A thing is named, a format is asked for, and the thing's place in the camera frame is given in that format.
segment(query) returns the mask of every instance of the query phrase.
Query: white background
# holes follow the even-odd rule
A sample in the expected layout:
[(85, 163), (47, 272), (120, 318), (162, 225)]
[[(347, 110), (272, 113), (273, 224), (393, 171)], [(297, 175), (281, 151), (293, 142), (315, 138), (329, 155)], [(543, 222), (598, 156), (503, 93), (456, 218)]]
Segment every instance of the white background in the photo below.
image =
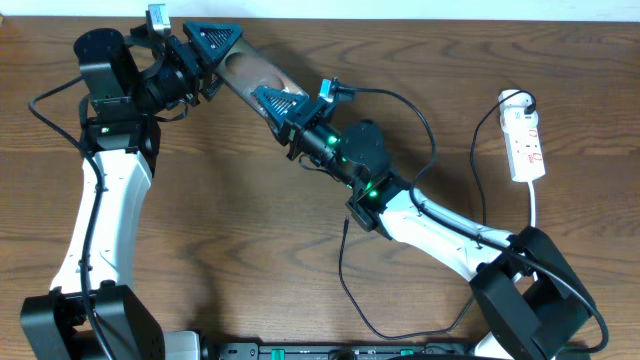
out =
[[(154, 0), (0, 0), (0, 12), (9, 16), (139, 17), (150, 1)], [(165, 0), (164, 3), (170, 16), (640, 21), (640, 0)]]

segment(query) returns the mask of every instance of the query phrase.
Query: tabletop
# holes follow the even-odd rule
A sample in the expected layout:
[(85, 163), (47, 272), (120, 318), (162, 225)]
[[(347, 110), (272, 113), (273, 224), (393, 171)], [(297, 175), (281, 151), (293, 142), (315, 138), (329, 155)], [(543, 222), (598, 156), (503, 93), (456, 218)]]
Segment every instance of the tabletop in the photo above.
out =
[[(439, 160), (420, 188), (480, 220), (469, 168), (473, 130), (500, 91), (535, 94), (547, 174), (536, 181), (538, 226), (551, 236), (608, 322), (595, 358), (636, 358), (640, 310), (640, 25), (480, 21), (199, 19), (237, 23), (244, 37), (310, 94), (322, 78), (396, 91), (425, 114)], [(44, 295), (65, 256), (82, 188), (81, 158), (27, 109), (32, 97), (79, 74), (84, 32), (123, 33), (143, 18), (5, 18), (0, 27), (0, 358), (33, 356), (19, 323), (23, 299)], [(185, 19), (172, 19), (182, 34)], [(151, 55), (136, 51), (139, 64)], [(79, 136), (76, 85), (39, 104)], [(379, 123), (394, 164), (412, 178), (430, 157), (415, 114), (358, 95), (334, 126)], [(264, 343), (380, 342), (337, 275), (349, 190), (285, 158), (266, 123), (229, 89), (163, 124), (135, 251), (135, 290), (164, 330)], [(528, 221), (526, 184), (512, 182), (494, 114), (477, 166), (492, 227)], [(345, 280), (385, 334), (443, 328), (470, 289), (407, 245), (353, 225)], [(474, 305), (451, 336), (480, 340)], [(577, 341), (595, 344), (589, 321)], [(424, 342), (424, 338), (413, 339)]]

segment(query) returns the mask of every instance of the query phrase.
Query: wooden table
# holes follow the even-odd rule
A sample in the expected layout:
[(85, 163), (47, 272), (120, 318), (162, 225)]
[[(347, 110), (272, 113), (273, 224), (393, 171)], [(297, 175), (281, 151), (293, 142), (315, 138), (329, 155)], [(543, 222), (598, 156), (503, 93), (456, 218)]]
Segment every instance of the wooden table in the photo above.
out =
[[(27, 101), (78, 75), (72, 44), (85, 31), (125, 33), (142, 18), (8, 18), (0, 28), (0, 357), (33, 356), (22, 301), (45, 294), (69, 244), (81, 159), (35, 119)], [(315, 93), (338, 75), (395, 90), (432, 124), (440, 159), (421, 188), (480, 219), (468, 150), (502, 89), (538, 98), (547, 175), (536, 182), (539, 226), (596, 299), (611, 343), (596, 358), (636, 358), (640, 339), (640, 67), (637, 24), (224, 19)], [(173, 19), (182, 35), (183, 19)], [(150, 55), (136, 52), (141, 63)], [(79, 135), (77, 85), (40, 109)], [(362, 95), (335, 126), (378, 121), (407, 178), (429, 159), (424, 129), (395, 100)], [(526, 185), (511, 182), (494, 115), (482, 129), (478, 170), (494, 227), (527, 223)], [(379, 341), (337, 276), (349, 190), (285, 157), (264, 120), (223, 89), (185, 121), (162, 126), (157, 173), (140, 218), (136, 292), (165, 330), (217, 339)], [(387, 334), (442, 328), (469, 296), (453, 271), (409, 246), (352, 226), (346, 281)], [(487, 331), (474, 306), (453, 333)], [(600, 337), (590, 321), (579, 340)]]

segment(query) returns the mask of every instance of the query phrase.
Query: wood grain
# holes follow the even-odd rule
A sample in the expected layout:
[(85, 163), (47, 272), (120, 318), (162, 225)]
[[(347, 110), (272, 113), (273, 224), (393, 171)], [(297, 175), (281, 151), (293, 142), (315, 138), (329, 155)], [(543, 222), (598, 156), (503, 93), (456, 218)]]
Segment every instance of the wood grain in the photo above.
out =
[[(640, 27), (638, 24), (202, 19), (235, 22), (313, 93), (323, 77), (398, 91), (432, 123), (441, 158), (422, 189), (479, 218), (468, 168), (473, 129), (508, 87), (536, 94), (547, 176), (539, 225), (581, 277), (609, 323), (596, 358), (637, 358), (640, 338)], [(33, 356), (22, 301), (46, 293), (69, 244), (81, 161), (27, 110), (33, 96), (77, 76), (83, 32), (126, 32), (141, 18), (9, 18), (0, 28), (0, 358)], [(175, 32), (183, 19), (173, 19)], [(150, 56), (136, 52), (141, 64)], [(78, 135), (78, 85), (42, 111)], [(429, 158), (410, 110), (360, 96), (336, 126), (378, 121), (402, 174)], [(511, 182), (497, 121), (482, 129), (478, 166), (489, 222), (519, 231), (526, 186)], [(163, 125), (157, 174), (136, 245), (136, 292), (166, 330), (265, 342), (377, 342), (337, 279), (347, 189), (284, 157), (267, 126), (223, 89), (185, 121)], [(441, 328), (469, 289), (429, 256), (353, 226), (346, 281), (381, 331)], [(477, 308), (453, 336), (479, 340)], [(590, 322), (578, 335), (598, 341)]]

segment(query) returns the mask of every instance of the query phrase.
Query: robotic arm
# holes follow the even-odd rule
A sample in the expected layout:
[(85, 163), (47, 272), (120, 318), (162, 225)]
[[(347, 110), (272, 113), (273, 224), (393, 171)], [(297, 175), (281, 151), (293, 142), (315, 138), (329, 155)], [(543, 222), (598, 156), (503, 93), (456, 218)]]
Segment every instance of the robotic arm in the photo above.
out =
[[(360, 226), (415, 246), (470, 283), (492, 333), (475, 348), (456, 354), (551, 359), (594, 315), (593, 299), (543, 232), (527, 227), (514, 235), (432, 202), (393, 169), (382, 133), (372, 121), (356, 123), (343, 133), (333, 128), (336, 106), (352, 101), (356, 88), (324, 80), (313, 100), (260, 56), (241, 37), (240, 27), (187, 22), (184, 32), (189, 41), (181, 43), (170, 35), (164, 6), (151, 5), (147, 24), (131, 29), (130, 36), (97, 29), (74, 45), (90, 90), (88, 102), (97, 114), (81, 116), (80, 143), (98, 165), (105, 188), (91, 229), (89, 295), (93, 316), (116, 358), (216, 359), (217, 351), (231, 346), (213, 347), (193, 332), (163, 333), (133, 293), (135, 236), (159, 152), (158, 122), (185, 117), (189, 106), (200, 103), (199, 95), (209, 101), (223, 84), (266, 120), (281, 145), (289, 146), (290, 160), (304, 154), (352, 189), (346, 206)], [(138, 71), (128, 50), (133, 45), (152, 51), (156, 61), (150, 68)], [(156, 116), (178, 105), (185, 107), (182, 115)], [(93, 332), (74, 329), (92, 316), (82, 306), (78, 260), (97, 177), (87, 160), (83, 169), (82, 202), (65, 261), (50, 293), (27, 298), (21, 313), (38, 357), (101, 354)], [(516, 253), (526, 256), (529, 265), (517, 261)], [(540, 273), (536, 264), (560, 275)], [(538, 280), (521, 295), (514, 281), (534, 271)]]

